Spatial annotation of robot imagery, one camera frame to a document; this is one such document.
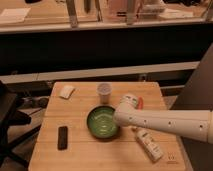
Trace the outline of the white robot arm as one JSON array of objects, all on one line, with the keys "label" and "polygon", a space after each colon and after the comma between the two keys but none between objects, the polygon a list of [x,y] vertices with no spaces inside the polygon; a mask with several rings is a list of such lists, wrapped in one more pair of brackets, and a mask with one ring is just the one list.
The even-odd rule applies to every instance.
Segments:
[{"label": "white robot arm", "polygon": [[138,98],[125,94],[115,109],[119,126],[138,126],[213,144],[213,111],[139,110]]}]

